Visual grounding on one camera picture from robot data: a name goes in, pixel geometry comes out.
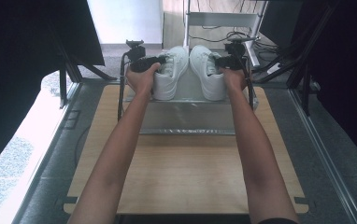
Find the white sneaker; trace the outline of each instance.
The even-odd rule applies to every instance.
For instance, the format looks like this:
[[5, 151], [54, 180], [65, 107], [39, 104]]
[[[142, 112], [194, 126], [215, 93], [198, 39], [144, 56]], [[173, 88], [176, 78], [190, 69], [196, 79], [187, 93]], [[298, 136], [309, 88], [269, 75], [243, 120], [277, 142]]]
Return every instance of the white sneaker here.
[[184, 47], [173, 47], [158, 55], [160, 56], [166, 57], [166, 63], [154, 74], [152, 97], [157, 100], [171, 100], [175, 97], [179, 78], [188, 68], [189, 57]]
[[226, 97], [224, 75], [215, 66], [215, 58], [220, 57], [220, 54], [201, 45], [195, 46], [190, 54], [191, 68], [201, 80], [202, 93], [210, 101], [219, 101]]

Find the wooden board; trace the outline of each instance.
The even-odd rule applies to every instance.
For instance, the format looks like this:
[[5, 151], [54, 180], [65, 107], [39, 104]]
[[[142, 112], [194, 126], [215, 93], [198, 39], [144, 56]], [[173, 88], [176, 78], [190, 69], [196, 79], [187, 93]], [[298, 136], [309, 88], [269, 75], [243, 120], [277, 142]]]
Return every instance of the wooden board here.
[[[297, 213], [308, 210], [264, 90], [256, 115], [274, 147]], [[119, 87], [106, 86], [67, 197], [78, 197], [117, 122]], [[66, 203], [71, 213], [75, 205]], [[118, 214], [247, 214], [242, 168], [232, 135], [140, 135]]]

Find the hand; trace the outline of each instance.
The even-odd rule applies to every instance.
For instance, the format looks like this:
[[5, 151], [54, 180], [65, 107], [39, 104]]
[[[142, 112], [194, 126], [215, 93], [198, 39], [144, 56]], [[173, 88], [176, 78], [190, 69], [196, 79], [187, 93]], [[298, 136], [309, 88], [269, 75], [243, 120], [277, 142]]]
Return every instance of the hand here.
[[224, 81], [228, 91], [240, 90], [243, 91], [246, 86], [245, 74], [243, 70], [231, 70], [228, 68], [220, 68], [220, 72], [224, 73]]
[[135, 73], [129, 68], [126, 70], [128, 85], [135, 93], [150, 93], [153, 84], [153, 74], [161, 65], [154, 63], [147, 71]]

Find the black cover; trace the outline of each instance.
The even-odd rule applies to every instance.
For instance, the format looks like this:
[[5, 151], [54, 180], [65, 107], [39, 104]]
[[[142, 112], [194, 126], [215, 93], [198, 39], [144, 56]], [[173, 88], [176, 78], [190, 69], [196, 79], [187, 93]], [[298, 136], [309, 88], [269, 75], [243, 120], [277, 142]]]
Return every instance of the black cover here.
[[356, 0], [340, 1], [309, 61], [321, 85], [319, 100], [357, 146]]
[[0, 153], [61, 64], [47, 21], [67, 54], [104, 65], [86, 0], [0, 0]]

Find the metal rail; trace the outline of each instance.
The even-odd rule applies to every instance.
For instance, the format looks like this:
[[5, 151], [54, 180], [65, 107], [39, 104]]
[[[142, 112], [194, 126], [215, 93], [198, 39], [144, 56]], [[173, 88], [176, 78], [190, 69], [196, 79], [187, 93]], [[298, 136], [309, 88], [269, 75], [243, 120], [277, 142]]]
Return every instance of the metal rail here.
[[289, 94], [292, 96], [298, 114], [301, 120], [304, 122], [310, 139], [321, 159], [321, 163], [323, 164], [324, 169], [328, 177], [330, 178], [334, 189], [336, 190], [336, 194], [338, 195], [339, 200], [341, 201], [345, 211], [347, 212], [350, 222], [357, 223], [357, 204], [353, 199], [353, 196], [351, 195], [348, 186], [343, 180], [341, 173], [339, 173], [339, 171], [336, 169], [336, 166], [333, 160], [331, 159], [327, 148], [325, 147], [324, 143], [321, 140], [321, 137], [318, 134], [318, 131], [313, 125], [312, 119], [307, 116], [304, 110], [302, 109], [301, 100], [296, 90], [289, 89]]

